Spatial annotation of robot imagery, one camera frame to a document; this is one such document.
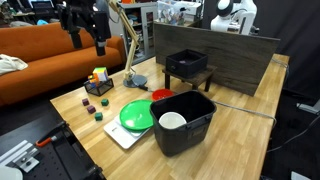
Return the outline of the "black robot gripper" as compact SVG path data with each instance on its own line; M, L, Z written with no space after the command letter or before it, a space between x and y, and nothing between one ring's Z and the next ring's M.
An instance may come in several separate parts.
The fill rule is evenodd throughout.
M82 47L80 29L95 39L98 56L105 55L106 39L111 37L108 5L104 0L63 0L57 5L58 17L76 49Z

